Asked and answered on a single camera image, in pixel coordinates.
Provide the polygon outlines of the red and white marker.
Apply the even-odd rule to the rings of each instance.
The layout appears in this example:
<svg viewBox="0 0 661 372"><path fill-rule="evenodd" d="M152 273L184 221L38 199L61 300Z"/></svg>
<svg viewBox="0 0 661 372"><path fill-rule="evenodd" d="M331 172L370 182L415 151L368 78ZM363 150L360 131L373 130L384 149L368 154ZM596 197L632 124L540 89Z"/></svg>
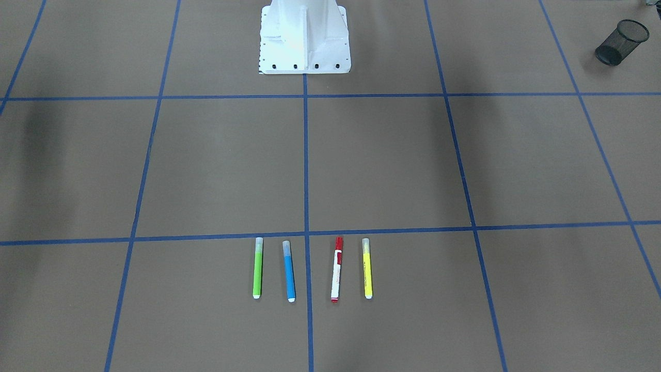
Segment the red and white marker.
<svg viewBox="0 0 661 372"><path fill-rule="evenodd" d="M330 292L330 300L332 303L337 303L339 301L343 249L344 249L344 238L342 236L337 236L335 240L332 286Z"/></svg>

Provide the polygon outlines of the blue marker pen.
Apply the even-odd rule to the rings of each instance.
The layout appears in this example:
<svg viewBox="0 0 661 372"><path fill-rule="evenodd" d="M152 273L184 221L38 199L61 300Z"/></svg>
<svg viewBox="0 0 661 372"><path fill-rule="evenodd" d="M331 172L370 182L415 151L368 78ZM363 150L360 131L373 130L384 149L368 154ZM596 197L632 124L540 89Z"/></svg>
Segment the blue marker pen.
<svg viewBox="0 0 661 372"><path fill-rule="evenodd" d="M284 273L286 281L286 293L288 302L296 301L295 277L293 268L293 257L291 254L291 243L288 240L282 243L282 252L284 260Z"/></svg>

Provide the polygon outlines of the yellow marker pen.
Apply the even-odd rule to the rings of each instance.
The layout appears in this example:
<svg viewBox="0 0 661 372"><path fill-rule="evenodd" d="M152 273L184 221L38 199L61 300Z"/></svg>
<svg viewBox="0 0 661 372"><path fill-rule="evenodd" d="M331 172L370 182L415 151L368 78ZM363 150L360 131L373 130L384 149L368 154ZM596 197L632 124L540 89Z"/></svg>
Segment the yellow marker pen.
<svg viewBox="0 0 661 372"><path fill-rule="evenodd" d="M364 296L366 299L370 300L373 299L370 239L363 238L361 244L362 244L362 263L363 263L363 278L364 278Z"/></svg>

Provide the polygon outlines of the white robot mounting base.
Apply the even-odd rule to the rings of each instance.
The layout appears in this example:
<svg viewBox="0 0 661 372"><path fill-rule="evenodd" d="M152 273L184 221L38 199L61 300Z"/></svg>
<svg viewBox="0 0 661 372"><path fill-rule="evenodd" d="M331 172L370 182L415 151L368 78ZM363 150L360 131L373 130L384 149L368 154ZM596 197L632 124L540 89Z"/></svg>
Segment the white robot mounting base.
<svg viewBox="0 0 661 372"><path fill-rule="evenodd" d="M347 10L336 1L272 1L260 19L260 74L345 74Z"/></svg>

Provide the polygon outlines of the green marker pen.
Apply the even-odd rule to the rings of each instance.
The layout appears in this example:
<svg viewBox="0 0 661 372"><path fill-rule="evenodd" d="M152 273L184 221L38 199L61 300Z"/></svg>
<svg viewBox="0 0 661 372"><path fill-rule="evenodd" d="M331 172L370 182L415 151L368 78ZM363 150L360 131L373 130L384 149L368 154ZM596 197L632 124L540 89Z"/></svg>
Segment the green marker pen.
<svg viewBox="0 0 661 372"><path fill-rule="evenodd" d="M253 268L253 299L260 299L262 294L263 275L263 238L256 237Z"/></svg>

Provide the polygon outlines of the black mesh pen cup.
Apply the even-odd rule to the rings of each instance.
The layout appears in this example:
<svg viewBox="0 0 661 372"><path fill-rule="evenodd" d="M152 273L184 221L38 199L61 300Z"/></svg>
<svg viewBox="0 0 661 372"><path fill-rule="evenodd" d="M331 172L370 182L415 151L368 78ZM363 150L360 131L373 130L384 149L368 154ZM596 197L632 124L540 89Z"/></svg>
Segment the black mesh pen cup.
<svg viewBox="0 0 661 372"><path fill-rule="evenodd" d="M619 21L604 42L595 49L595 57L607 66L618 66L649 37L649 29L644 24L631 19L623 19Z"/></svg>

